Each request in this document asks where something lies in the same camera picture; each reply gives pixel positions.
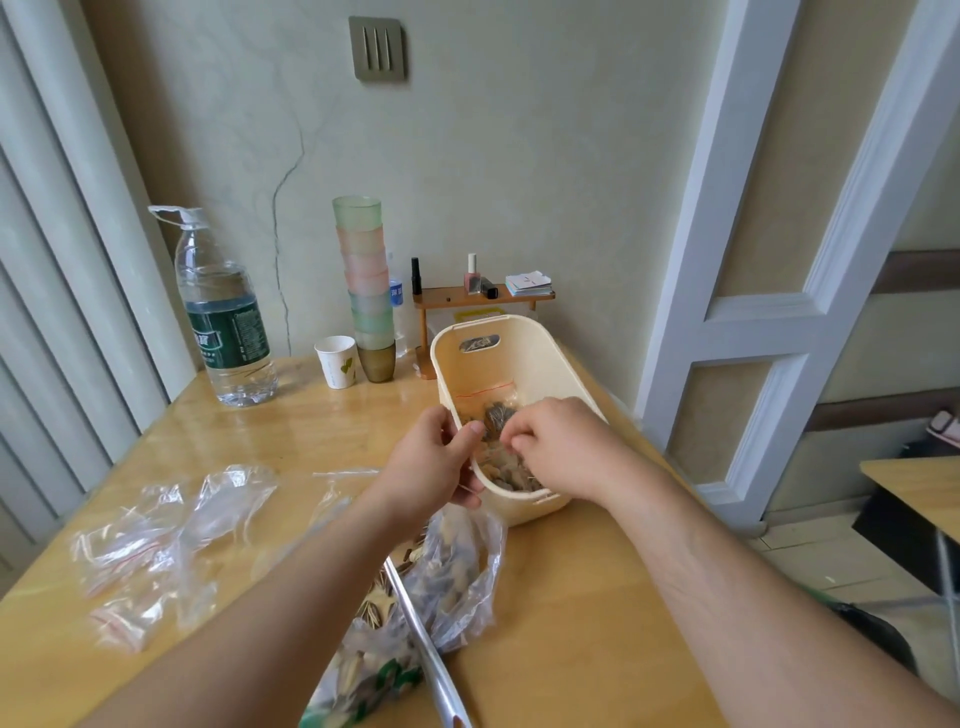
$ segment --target paper cup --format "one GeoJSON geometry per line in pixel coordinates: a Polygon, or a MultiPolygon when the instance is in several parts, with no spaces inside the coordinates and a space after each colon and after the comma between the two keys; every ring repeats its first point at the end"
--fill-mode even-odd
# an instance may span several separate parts
{"type": "Polygon", "coordinates": [[[330,389],[347,389],[357,380],[357,343],[349,336],[327,336],[314,347],[330,389]]]}

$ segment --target vertical blinds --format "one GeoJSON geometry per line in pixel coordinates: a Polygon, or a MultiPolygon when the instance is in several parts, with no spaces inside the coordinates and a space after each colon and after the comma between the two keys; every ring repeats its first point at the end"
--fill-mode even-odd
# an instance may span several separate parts
{"type": "Polygon", "coordinates": [[[0,593],[195,374],[79,3],[0,11],[0,593]]]}

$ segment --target green bag label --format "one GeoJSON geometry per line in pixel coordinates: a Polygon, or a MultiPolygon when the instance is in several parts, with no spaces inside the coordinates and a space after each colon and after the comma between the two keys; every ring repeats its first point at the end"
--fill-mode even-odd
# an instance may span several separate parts
{"type": "Polygon", "coordinates": [[[187,310],[187,316],[197,346],[210,369],[242,367],[270,353],[256,301],[228,311],[202,313],[187,310]]]}

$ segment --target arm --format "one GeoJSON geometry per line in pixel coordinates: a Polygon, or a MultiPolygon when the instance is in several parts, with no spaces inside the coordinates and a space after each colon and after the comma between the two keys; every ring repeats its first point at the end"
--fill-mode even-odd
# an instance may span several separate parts
{"type": "Polygon", "coordinates": [[[522,409],[501,439],[546,487],[610,511],[731,725],[960,725],[956,708],[740,543],[580,400],[522,409]]]}
{"type": "Polygon", "coordinates": [[[296,726],[394,546],[449,500],[479,506],[482,485],[464,465],[483,426],[451,437],[452,425],[443,407],[426,410],[344,514],[80,727],[296,726]]]}

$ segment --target white door frame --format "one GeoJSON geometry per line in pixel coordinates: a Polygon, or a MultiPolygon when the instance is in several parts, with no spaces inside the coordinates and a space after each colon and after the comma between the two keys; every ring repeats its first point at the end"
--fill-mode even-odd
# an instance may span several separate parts
{"type": "Polygon", "coordinates": [[[798,5],[731,1],[636,399],[665,449],[692,364],[774,359],[726,479],[697,485],[738,527],[762,518],[960,105],[960,3],[920,0],[803,292],[714,299],[798,5]]]}

